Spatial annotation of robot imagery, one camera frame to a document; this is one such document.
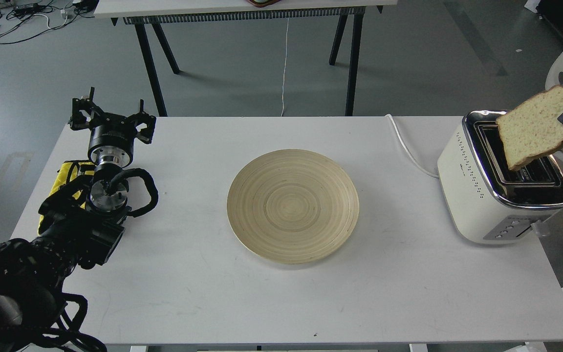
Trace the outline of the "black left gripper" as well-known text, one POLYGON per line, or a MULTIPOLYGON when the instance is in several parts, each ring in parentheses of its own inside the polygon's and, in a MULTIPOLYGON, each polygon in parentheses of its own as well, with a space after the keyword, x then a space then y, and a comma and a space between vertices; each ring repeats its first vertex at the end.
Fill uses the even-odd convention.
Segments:
POLYGON ((138 111, 129 116, 105 113, 94 102, 95 87, 82 98, 72 99, 69 119, 71 130, 91 130, 88 158, 94 165, 114 163, 127 167, 133 161, 134 141, 152 143, 156 116, 145 111, 145 102, 139 100, 138 111))

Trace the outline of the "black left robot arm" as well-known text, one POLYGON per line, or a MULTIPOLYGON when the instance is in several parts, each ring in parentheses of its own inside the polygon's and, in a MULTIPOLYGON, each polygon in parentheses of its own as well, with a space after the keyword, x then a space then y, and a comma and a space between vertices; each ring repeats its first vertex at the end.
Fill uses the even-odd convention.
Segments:
POLYGON ((152 211, 159 200, 154 179, 132 169, 134 141, 152 142, 156 117, 139 110, 123 116, 103 111, 88 96, 72 100, 69 126, 89 130, 87 160, 61 170, 64 183, 39 207, 38 236, 0 243, 0 352, 28 345, 64 352, 105 352, 99 339, 80 331, 87 299, 63 290, 80 267, 107 263, 127 218, 152 211))

